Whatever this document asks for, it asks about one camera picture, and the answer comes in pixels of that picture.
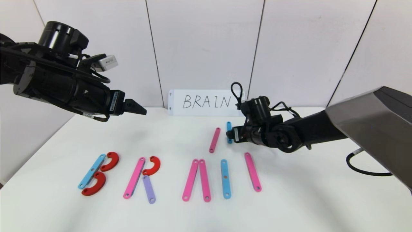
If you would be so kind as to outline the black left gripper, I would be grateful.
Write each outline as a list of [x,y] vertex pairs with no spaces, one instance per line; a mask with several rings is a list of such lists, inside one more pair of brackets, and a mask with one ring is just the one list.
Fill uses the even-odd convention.
[[72,112],[90,119],[108,119],[123,112],[146,115],[147,110],[133,99],[125,98],[120,90],[111,90],[105,85],[110,80],[93,73],[92,78],[72,74]]

